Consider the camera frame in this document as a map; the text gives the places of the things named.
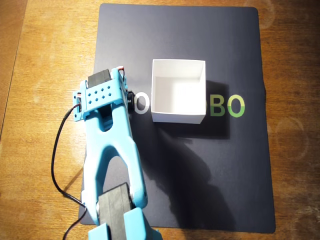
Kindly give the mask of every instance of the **wire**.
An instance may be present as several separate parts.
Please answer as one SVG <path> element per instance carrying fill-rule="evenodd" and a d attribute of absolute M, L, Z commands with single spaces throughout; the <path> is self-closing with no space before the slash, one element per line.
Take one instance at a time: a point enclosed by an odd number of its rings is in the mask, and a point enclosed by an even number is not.
<path fill-rule="evenodd" d="M 63 191 L 57 181 L 56 181 L 56 178 L 55 178 L 55 171 L 54 171 L 54 165 L 55 165 L 55 156 L 56 156 L 56 150 L 57 150 L 57 146 L 58 146 L 58 140 L 59 140 L 59 136 L 60 136 L 60 133 L 62 131 L 62 128 L 67 120 L 67 118 L 69 117 L 69 115 L 71 114 L 71 112 L 73 111 L 73 109 L 75 109 L 76 107 L 80 106 L 80 103 L 79 104 L 76 104 L 74 105 L 71 109 L 69 109 L 69 111 L 66 112 L 64 118 L 62 119 L 62 122 L 60 124 L 60 127 L 59 127 L 59 130 L 56 134 L 56 138 L 55 138 L 55 142 L 54 142 L 54 146 L 53 146 L 53 152 L 52 152 L 52 159 L 51 159 L 51 177 L 52 177 L 52 181 L 53 181 L 53 184 L 54 186 L 56 187 L 56 189 L 66 198 L 68 199 L 71 199 L 72 201 L 74 201 L 75 203 L 79 204 L 80 206 L 82 207 L 86 207 L 79 199 L 75 198 L 74 196 L 66 193 L 65 191 Z"/>
<path fill-rule="evenodd" d="M 87 213 L 87 208 L 84 209 L 84 212 L 83 212 L 83 214 L 81 215 L 81 217 L 79 217 L 77 221 L 75 221 L 74 223 L 72 223 L 71 226 L 65 231 L 62 240 L 66 240 L 66 239 L 67 239 L 67 235 L 68 235 L 68 233 L 70 232 L 70 230 L 71 230 L 75 225 L 77 225 L 77 224 L 81 221 L 81 219 L 84 218 L 84 216 L 86 215 L 86 213 Z"/>

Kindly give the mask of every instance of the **white box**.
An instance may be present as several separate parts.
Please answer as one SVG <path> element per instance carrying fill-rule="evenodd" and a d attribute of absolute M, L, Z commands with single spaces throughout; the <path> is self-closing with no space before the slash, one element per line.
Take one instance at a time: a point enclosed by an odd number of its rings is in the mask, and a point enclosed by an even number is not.
<path fill-rule="evenodd" d="M 154 122 L 200 124 L 206 115 L 206 62 L 154 59 L 151 115 Z"/>

